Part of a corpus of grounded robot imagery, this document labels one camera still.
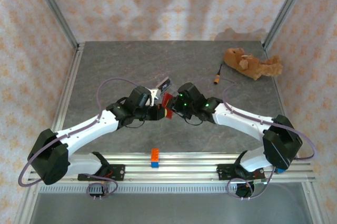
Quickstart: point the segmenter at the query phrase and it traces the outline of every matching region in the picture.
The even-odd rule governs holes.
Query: gray tabletop
[[[63,128],[74,126],[98,113],[95,94],[98,86],[111,77],[123,77],[153,88],[169,76],[174,93],[179,86],[193,82],[206,98],[222,97],[229,85],[220,80],[213,84],[222,63],[222,56],[230,47],[242,47],[261,59],[265,58],[260,42],[227,41],[129,41],[86,42],[71,94]],[[221,77],[234,80],[237,85],[228,95],[228,102],[237,108],[265,116],[276,116],[281,107],[273,80],[261,77],[254,81],[237,71],[223,66]],[[114,81],[101,92],[103,107],[128,96],[133,85]],[[136,121],[132,126],[140,125]],[[145,122],[138,129],[122,128],[104,135],[78,150],[79,153],[148,153],[151,148],[161,152],[242,152],[262,143],[249,135],[225,126],[203,123],[192,126],[177,115],[173,119]]]

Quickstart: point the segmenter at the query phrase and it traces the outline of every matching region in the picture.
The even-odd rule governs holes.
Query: metal frame
[[[57,22],[61,26],[64,34],[66,35],[67,39],[69,40],[69,42],[71,44],[71,46],[73,47],[73,49],[77,49],[78,43],[76,41],[76,38],[75,38],[72,30],[68,26],[68,23],[65,20],[62,12],[58,8],[58,5],[57,5],[56,1],[55,0],[45,0],[45,1],[48,4],[51,11],[53,12],[54,16],[56,17]]]
[[[151,155],[144,153],[117,153],[104,154],[104,158],[111,164],[124,164],[124,181],[120,183],[212,183],[224,184],[216,173],[217,164],[234,163],[239,154],[227,153],[161,153],[160,167],[153,169],[150,166]],[[264,170],[268,178],[272,169]],[[35,181],[40,177],[32,170],[29,181]],[[293,162],[287,172],[275,174],[272,182],[313,182],[315,176],[308,161]],[[58,183],[85,183],[77,181],[77,175],[66,176]],[[265,183],[265,180],[255,180],[255,183]]]
[[[68,73],[63,95],[58,105],[57,116],[52,126],[55,131],[62,128],[83,48],[84,44],[80,44],[80,49],[76,51],[72,67]],[[225,192],[225,181],[218,180],[215,172],[216,165],[219,163],[233,163],[238,154],[162,153],[160,156],[160,168],[158,169],[150,168],[150,154],[146,153],[105,154],[104,156],[110,163],[123,163],[126,165],[124,181],[119,182],[121,188],[124,189],[121,189],[118,193],[166,193],[170,192],[169,190],[172,190],[171,193],[187,193],[190,190],[194,190],[193,192],[204,190],[203,193],[211,193],[213,190]],[[268,177],[271,169],[266,168],[264,170],[266,177]],[[36,180],[37,178],[36,172],[31,171],[29,180]],[[287,172],[274,175],[271,182],[301,182],[303,190],[306,192],[306,201],[313,223],[329,223],[326,211],[321,207],[323,206],[322,199],[315,181],[310,162],[297,161],[292,163]],[[265,181],[255,180],[254,182],[264,183]],[[55,191],[57,193],[72,193],[77,190],[84,193],[83,188],[86,188],[87,184],[88,182],[77,181],[76,176],[68,176],[52,186],[40,183],[27,188],[14,223],[24,224],[30,222],[39,193],[53,193]]]
[[[277,34],[281,30],[281,27],[286,20],[286,17],[289,15],[291,9],[295,5],[296,0],[285,0],[283,3],[283,6],[275,19],[270,31],[268,32],[268,35],[264,41],[263,48],[265,51],[268,51],[269,48],[271,48]]]
[[[267,59],[269,59],[269,55],[268,55],[268,51],[265,51],[265,56]],[[276,92],[281,104],[281,109],[283,114],[286,117],[289,117],[289,115],[287,114],[287,111],[284,109],[284,101],[283,101],[283,96],[281,95],[281,92],[279,91],[279,83],[275,80],[275,78],[273,77],[273,82],[274,82],[274,86],[276,88]],[[327,211],[324,209],[324,203],[323,203],[323,199],[322,196],[320,194],[320,189],[318,187],[317,182],[305,182],[302,181],[302,187],[305,193],[305,198],[306,198],[306,202],[308,204],[308,208],[313,220],[313,223],[327,223],[329,224],[329,218],[328,218],[328,213]]]
[[[83,48],[84,43],[81,43],[74,53],[73,61],[67,74],[67,80],[63,85],[62,96],[57,106],[57,113],[51,127],[54,132],[62,129],[77,70],[80,65]],[[19,205],[19,209],[14,219],[14,224],[27,224],[30,222],[41,185],[42,184],[39,183],[25,189],[23,198]]]

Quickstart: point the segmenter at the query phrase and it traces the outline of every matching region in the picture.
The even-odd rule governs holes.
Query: blue lego brick
[[[282,169],[279,169],[279,168],[276,168],[276,170],[275,170],[276,174],[281,174],[284,171],[286,171],[286,170],[282,170]]]
[[[158,162],[151,162],[151,167],[152,168],[159,168],[159,163]]]

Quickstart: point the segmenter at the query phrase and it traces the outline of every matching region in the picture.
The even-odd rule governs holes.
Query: enclosure pole
[[[280,31],[286,17],[290,13],[291,9],[295,5],[296,0],[285,0],[283,3],[283,6],[275,19],[268,35],[267,38],[265,39],[263,45],[263,48],[265,51],[268,51],[268,49],[272,46],[278,32]]]
[[[55,0],[45,0],[45,1],[48,4],[51,11],[53,12],[54,16],[56,17],[57,22],[61,26],[71,46],[73,47],[73,49],[77,49],[78,43],[76,41],[76,38],[73,32],[71,31],[70,27],[68,26],[67,21],[65,20],[62,12],[58,8],[56,1]]]

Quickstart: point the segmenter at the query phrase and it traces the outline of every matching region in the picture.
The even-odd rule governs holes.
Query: brown teddy bear
[[[283,69],[281,59],[278,56],[260,62],[260,59],[252,54],[246,55],[243,48],[227,49],[223,56],[223,61],[229,67],[254,80],[257,80],[261,75],[279,76]]]

